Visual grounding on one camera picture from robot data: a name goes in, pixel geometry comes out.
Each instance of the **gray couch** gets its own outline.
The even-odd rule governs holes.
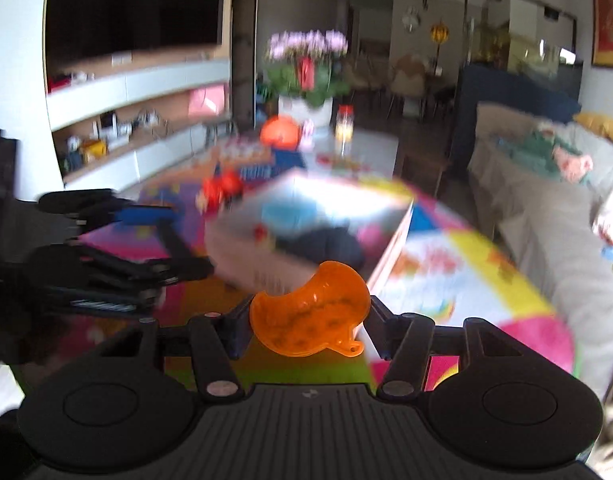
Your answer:
[[[547,126],[594,168],[587,186],[542,178],[498,151],[491,136],[519,138]],[[581,126],[551,123],[480,103],[469,178],[480,227],[500,232],[518,268],[573,332],[579,378],[602,398],[613,374],[613,271],[591,231],[596,207],[613,189],[613,145]]]

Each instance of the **pink box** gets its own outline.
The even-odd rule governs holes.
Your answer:
[[[411,224],[413,200],[342,178],[291,170],[245,194],[244,200],[206,222],[205,244],[218,276],[250,292],[280,295],[304,285],[317,270],[308,260],[271,250],[257,242],[254,229],[265,203],[314,203],[319,223],[348,224],[358,236],[378,232],[365,250],[360,270],[371,294],[378,294],[403,248]]]

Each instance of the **television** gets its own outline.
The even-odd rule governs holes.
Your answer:
[[[45,55],[52,67],[221,41],[222,0],[46,0]]]

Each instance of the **white flower pot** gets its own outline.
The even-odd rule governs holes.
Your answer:
[[[327,99],[319,108],[311,108],[302,98],[280,96],[278,100],[278,115],[288,115],[298,124],[310,119],[315,128],[328,126],[333,113],[333,98]]]

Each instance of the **orange plastic toy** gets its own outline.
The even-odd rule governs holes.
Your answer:
[[[371,296],[362,277],[339,262],[324,262],[301,288],[285,296],[260,292],[250,309],[251,327],[264,346],[288,357],[330,348],[346,357],[362,354],[353,329],[365,320]]]
[[[279,150],[296,150],[300,142],[300,127],[291,117],[272,117],[262,126],[260,142]]]

